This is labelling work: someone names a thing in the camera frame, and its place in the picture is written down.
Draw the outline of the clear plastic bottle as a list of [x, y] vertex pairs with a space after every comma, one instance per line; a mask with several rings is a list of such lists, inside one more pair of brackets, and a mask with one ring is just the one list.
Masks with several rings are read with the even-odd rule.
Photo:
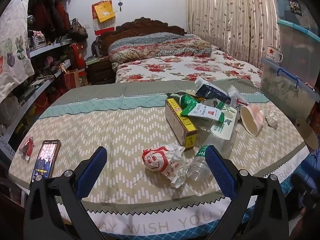
[[208, 145], [204, 145], [198, 150], [193, 161], [190, 163], [188, 167], [187, 176], [192, 181], [195, 181], [198, 183], [204, 182], [212, 174], [210, 168], [206, 163], [206, 158], [205, 158], [207, 147]]

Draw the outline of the pink white paper cup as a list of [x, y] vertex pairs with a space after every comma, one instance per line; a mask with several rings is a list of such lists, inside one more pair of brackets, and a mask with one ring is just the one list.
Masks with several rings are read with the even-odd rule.
[[240, 109], [240, 117], [247, 132], [256, 137], [263, 127], [263, 111], [256, 104], [248, 104]]

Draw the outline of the red white paper bag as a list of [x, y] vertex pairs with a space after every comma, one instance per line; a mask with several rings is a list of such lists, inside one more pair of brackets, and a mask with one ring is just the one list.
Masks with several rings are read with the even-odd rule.
[[170, 185], [176, 189], [185, 183], [188, 163], [184, 159], [185, 147], [175, 143], [159, 148], [144, 149], [142, 161], [147, 169], [158, 172], [170, 180]]

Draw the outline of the yellow long carton box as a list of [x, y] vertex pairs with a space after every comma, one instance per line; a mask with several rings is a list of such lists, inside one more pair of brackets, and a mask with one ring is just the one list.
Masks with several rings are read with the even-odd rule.
[[197, 128], [188, 117], [182, 116], [182, 109], [175, 99], [165, 101], [165, 117], [176, 139], [186, 150], [192, 149], [196, 144]]

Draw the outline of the green white snack packet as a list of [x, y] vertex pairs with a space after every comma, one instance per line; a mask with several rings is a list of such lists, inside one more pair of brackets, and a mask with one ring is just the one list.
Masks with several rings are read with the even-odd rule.
[[218, 123], [222, 123], [225, 120], [225, 115], [220, 109], [195, 102], [190, 103], [181, 112], [181, 115], [213, 120]]

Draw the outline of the red white toothpaste tube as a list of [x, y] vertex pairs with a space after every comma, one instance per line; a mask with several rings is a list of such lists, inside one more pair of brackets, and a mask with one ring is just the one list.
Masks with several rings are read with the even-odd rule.
[[237, 105], [247, 106], [248, 102], [246, 99], [240, 94], [240, 92], [233, 86], [228, 90], [228, 95], [231, 98], [231, 106], [236, 107]]

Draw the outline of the green crushed soda can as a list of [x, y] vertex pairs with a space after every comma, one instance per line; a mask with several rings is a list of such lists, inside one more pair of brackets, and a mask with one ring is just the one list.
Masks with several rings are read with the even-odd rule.
[[181, 109], [187, 108], [192, 103], [198, 103], [198, 101], [195, 98], [193, 98], [191, 95], [184, 94], [180, 96], [179, 104]]

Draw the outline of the dark blue drink carton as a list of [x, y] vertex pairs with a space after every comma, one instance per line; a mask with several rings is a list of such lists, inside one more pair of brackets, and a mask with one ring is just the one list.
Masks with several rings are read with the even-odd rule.
[[202, 97], [208, 100], [217, 99], [226, 104], [231, 103], [231, 97], [227, 94], [227, 92], [206, 81], [200, 76], [198, 76], [195, 80], [195, 94], [198, 97]]

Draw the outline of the beige round trash bin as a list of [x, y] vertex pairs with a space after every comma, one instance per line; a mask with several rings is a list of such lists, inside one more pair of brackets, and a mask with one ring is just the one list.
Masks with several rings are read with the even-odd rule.
[[319, 142], [317, 139], [317, 135], [310, 127], [310, 125], [302, 119], [297, 119], [295, 122], [295, 127], [298, 130], [301, 137], [304, 139], [307, 146], [312, 150], [317, 150], [319, 147]]

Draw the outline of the smartphone in brown case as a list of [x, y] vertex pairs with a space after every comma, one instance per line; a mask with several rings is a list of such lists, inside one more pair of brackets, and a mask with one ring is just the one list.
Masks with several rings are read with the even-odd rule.
[[43, 176], [44, 179], [52, 177], [54, 164], [60, 147], [60, 140], [44, 140], [42, 142], [31, 176], [31, 183], [33, 183], [39, 175]]

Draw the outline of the red snack wrapper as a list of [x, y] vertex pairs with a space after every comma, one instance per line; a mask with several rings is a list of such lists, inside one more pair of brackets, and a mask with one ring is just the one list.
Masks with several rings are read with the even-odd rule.
[[34, 148], [33, 137], [25, 137], [22, 141], [18, 152], [24, 157], [26, 161], [29, 161]]

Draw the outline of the crumpled white tissue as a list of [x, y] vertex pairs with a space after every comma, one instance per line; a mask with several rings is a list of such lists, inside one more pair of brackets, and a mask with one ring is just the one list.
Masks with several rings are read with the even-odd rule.
[[278, 126], [278, 116], [275, 111], [268, 111], [265, 115], [265, 119], [267, 121], [268, 126], [273, 128]]

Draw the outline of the lower storage box blue lid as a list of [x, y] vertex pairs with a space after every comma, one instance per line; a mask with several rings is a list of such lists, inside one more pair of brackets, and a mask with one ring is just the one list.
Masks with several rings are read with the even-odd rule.
[[273, 61], [262, 58], [263, 74], [260, 90], [291, 121], [306, 120], [319, 95], [295, 75]]

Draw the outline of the red paper gift bag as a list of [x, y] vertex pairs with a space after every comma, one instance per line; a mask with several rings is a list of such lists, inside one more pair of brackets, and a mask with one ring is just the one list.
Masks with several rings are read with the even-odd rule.
[[64, 79], [68, 90], [80, 87], [80, 77], [77, 69], [65, 73]]

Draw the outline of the dark wooden nightstand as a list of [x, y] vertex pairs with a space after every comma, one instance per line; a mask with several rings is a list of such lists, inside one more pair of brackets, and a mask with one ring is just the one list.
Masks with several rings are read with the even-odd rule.
[[86, 61], [86, 75], [91, 85], [104, 85], [115, 83], [116, 72], [112, 68], [112, 64], [107, 57], [94, 58]]

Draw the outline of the floral bed sheet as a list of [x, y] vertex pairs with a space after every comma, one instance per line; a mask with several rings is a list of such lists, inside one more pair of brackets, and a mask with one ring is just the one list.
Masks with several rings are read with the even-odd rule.
[[245, 79], [260, 86], [262, 70], [227, 53], [215, 50], [210, 57], [162, 56], [120, 64], [116, 70], [116, 83], [148, 81], [207, 81]]

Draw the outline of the white cloth plant print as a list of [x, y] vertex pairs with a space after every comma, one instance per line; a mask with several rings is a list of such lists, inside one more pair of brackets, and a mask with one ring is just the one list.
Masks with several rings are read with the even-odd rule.
[[35, 74], [27, 35], [28, 2], [11, 0], [1, 15], [1, 101]]

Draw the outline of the white enamel mug red star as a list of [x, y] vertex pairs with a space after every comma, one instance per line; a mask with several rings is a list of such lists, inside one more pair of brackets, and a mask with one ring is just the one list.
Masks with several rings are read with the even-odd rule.
[[272, 46], [268, 46], [266, 58], [274, 63], [281, 63], [283, 54]]

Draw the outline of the upper storage box teal lid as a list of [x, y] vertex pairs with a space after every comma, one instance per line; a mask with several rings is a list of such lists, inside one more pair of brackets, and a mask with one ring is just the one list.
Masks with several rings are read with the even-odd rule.
[[304, 83], [315, 86], [319, 75], [319, 37], [292, 22], [277, 20], [280, 31], [280, 65]]

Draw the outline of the folded floral quilt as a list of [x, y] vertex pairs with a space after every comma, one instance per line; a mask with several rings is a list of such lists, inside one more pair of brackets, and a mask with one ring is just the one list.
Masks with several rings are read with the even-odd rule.
[[108, 57], [112, 63], [126, 63], [162, 56], [209, 57], [212, 51], [212, 45], [196, 35], [163, 32], [119, 39], [109, 46]]

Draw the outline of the leaf pattern curtain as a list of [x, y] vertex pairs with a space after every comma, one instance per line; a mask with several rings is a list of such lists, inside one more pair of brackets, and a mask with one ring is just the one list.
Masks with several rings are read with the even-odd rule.
[[187, 0], [189, 32], [256, 67], [280, 47], [276, 0]]

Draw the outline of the carved wooden headboard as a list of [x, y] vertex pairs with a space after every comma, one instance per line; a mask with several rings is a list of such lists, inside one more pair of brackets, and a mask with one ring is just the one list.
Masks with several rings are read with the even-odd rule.
[[99, 35], [97, 43], [100, 46], [101, 54], [107, 56], [109, 46], [117, 40], [162, 32], [178, 35], [185, 35], [187, 33], [183, 28], [176, 25], [169, 26], [167, 23], [159, 20], [141, 17], [132, 22], [126, 22], [117, 26], [114, 31], [108, 31]]

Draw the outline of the top storage box fox label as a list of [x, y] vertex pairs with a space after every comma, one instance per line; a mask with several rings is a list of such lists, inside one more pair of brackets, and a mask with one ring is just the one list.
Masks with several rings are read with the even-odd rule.
[[318, 25], [302, 0], [276, 0], [281, 20], [292, 22], [318, 35]]

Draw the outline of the yellow red wall calendar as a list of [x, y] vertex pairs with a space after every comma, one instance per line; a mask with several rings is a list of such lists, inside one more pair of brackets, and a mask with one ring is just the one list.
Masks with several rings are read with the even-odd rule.
[[116, 13], [111, 0], [101, 0], [92, 5], [93, 29], [96, 36], [115, 31]]

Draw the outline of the hanging keys on wall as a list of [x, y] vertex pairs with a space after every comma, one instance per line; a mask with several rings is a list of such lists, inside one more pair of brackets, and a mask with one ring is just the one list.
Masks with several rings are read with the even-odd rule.
[[123, 6], [122, 0], [119, 0], [118, 6], [119, 6], [119, 11], [122, 12], [122, 6]]

